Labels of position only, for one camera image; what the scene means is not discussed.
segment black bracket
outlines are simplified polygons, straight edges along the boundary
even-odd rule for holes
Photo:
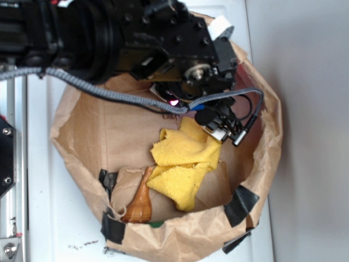
[[[0,198],[15,184],[15,129],[0,117]]]

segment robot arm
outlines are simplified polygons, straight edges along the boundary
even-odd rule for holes
[[[177,0],[74,0],[67,8],[46,0],[2,1],[0,62],[59,68],[93,84],[129,73],[159,83],[159,93],[182,105],[233,90],[237,69],[228,39],[212,41],[204,19]],[[233,103],[203,103],[196,120],[238,145],[256,113],[243,127]]]

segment black tape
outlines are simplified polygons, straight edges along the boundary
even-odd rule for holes
[[[243,186],[239,186],[233,193],[233,199],[224,206],[224,212],[231,227],[240,224],[259,200],[259,196]]]
[[[125,235],[126,225],[122,222],[116,221],[112,215],[103,213],[101,232],[105,240],[110,240],[116,244],[121,245]]]
[[[242,241],[244,241],[244,239],[248,236],[251,235],[251,232],[247,232],[245,235],[241,236],[240,238],[236,239],[235,241],[231,242],[231,243],[227,243],[226,245],[224,245],[224,247],[222,248],[223,252],[226,254],[229,254],[231,251],[233,251],[238,245],[241,244]]]
[[[103,185],[104,189],[106,190],[109,201],[111,199],[111,193],[113,192],[113,189],[116,185],[116,179],[118,178],[118,173],[108,173],[107,170],[101,169],[99,173],[99,182]]]

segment yellow microfiber towel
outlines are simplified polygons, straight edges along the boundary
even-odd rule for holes
[[[179,130],[161,130],[160,142],[151,150],[157,167],[147,186],[173,199],[177,209],[193,210],[205,174],[218,166],[220,149],[220,141],[194,119],[183,117]]]

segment gray braided cable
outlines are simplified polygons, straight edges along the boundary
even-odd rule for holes
[[[182,107],[182,108],[177,108],[174,107],[170,104],[163,103],[157,100],[149,99],[149,98],[144,98],[144,97],[138,97],[134,96],[131,94],[124,94],[124,93],[119,93],[111,90],[105,90],[100,87],[96,87],[92,84],[90,84],[87,81],[84,81],[82,79],[79,79],[73,75],[70,75],[64,71],[55,69],[55,68],[47,68],[45,71],[43,71],[42,68],[40,67],[31,67],[31,68],[19,68],[17,70],[12,70],[8,72],[3,72],[0,73],[0,81],[15,78],[18,76],[25,76],[29,74],[42,74],[46,73],[47,75],[54,76],[58,79],[61,79],[65,81],[66,83],[76,87],[77,89],[81,90],[82,92],[86,92],[88,94],[91,94],[92,96],[96,96],[102,99],[107,99],[107,100],[113,100],[115,102],[128,102],[128,103],[133,103],[133,104],[138,104],[138,105],[147,105],[147,106],[153,106],[156,108],[163,109],[165,111],[168,111],[172,114],[180,115],[188,112],[189,110],[192,110],[194,107],[203,104],[208,101],[212,100],[218,100],[218,99],[223,99],[227,97],[233,97],[233,96],[238,96],[240,94],[246,94],[250,92],[255,92],[258,93],[261,97],[260,100],[258,101],[255,114],[258,114],[262,102],[263,102],[263,92],[259,89],[256,89],[254,87],[249,87],[245,88],[242,90],[236,90],[236,91],[229,91],[226,93],[218,93],[218,94],[210,94],[205,97],[198,98],[194,100],[193,102],[189,103],[188,106]]]

